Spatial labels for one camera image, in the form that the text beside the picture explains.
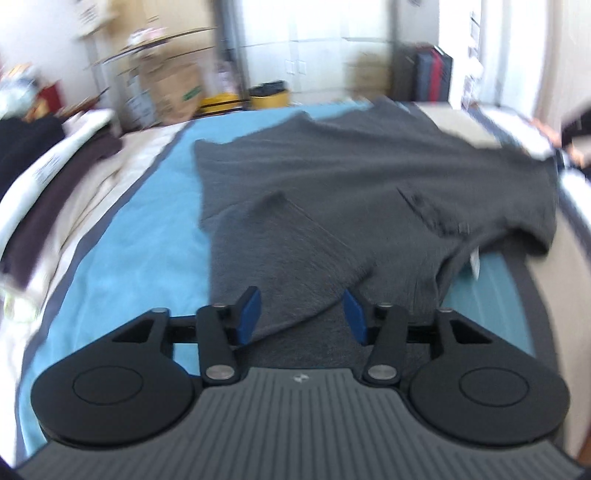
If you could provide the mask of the grey t-shirt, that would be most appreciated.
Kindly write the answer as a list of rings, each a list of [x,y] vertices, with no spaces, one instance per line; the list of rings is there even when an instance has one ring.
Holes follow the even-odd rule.
[[[557,169],[480,149],[390,100],[218,144],[198,141],[200,226],[213,303],[259,288],[263,311],[238,358],[252,367],[360,368],[368,350],[342,294],[434,311],[477,250],[556,232]]]

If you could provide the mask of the patterned bed sheet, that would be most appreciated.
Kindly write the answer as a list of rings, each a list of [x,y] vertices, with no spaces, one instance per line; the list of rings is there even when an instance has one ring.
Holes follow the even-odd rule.
[[[207,300],[209,242],[198,225],[194,143],[228,142],[293,115],[290,109],[242,113],[181,130],[81,238],[24,352],[15,393],[16,463],[45,441],[29,400],[43,370],[152,306],[191,314]],[[557,369],[552,324],[525,265],[533,249],[528,240],[493,247],[483,258],[482,279],[463,272],[447,304]]]

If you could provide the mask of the folded dark brown garment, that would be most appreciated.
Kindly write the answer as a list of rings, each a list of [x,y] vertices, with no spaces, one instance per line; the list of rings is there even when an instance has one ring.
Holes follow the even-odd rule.
[[[18,224],[1,259],[1,273],[24,289],[40,258],[42,247],[74,189],[90,169],[117,154],[121,138],[107,129],[99,130],[50,181],[32,208]]]

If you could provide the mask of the yellow bag on floor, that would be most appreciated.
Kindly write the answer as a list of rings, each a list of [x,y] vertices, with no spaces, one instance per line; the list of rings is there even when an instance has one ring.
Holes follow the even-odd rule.
[[[215,115],[242,110],[242,98],[235,93],[221,93],[202,100],[198,110],[200,115]]]

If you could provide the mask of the yellow waste bin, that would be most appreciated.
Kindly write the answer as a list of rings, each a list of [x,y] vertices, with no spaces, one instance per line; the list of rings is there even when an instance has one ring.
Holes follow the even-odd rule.
[[[276,80],[256,85],[249,89],[252,110],[284,108],[290,105],[290,90],[287,82]]]

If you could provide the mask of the folded white garment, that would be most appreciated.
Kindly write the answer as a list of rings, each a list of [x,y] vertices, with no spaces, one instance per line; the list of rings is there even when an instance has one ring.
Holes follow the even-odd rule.
[[[41,155],[8,188],[1,199],[1,253],[19,223],[51,180],[74,154],[115,117],[112,109],[79,113],[65,122],[66,137]]]

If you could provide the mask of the brown paper bag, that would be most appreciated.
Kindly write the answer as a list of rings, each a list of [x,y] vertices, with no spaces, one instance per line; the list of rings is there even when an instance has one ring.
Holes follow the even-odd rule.
[[[138,74],[160,123],[182,123],[199,110],[204,85],[197,64],[143,61],[139,64]]]

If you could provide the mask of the metal shelf rack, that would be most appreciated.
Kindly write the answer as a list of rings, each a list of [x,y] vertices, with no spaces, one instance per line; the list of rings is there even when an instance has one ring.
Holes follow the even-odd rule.
[[[89,69],[99,90],[99,103],[115,110],[117,122],[124,131],[142,128],[142,119],[127,105],[147,89],[133,83],[140,63],[147,59],[158,62],[194,55],[214,47],[213,27],[191,28],[169,33],[163,27],[140,29],[130,35],[129,43],[115,50],[107,26],[82,33],[78,40],[86,48]]]

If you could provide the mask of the folded black garment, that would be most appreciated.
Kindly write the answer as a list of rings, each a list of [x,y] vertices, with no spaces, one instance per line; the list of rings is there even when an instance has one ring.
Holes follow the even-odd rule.
[[[0,186],[4,197],[14,181],[40,156],[65,138],[62,122],[49,115],[32,122],[1,121]]]

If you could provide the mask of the white wardrobe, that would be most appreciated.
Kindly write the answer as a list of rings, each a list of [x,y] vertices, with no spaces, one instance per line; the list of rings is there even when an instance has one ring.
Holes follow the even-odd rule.
[[[295,104],[372,98],[390,84],[392,1],[238,1],[246,85]]]

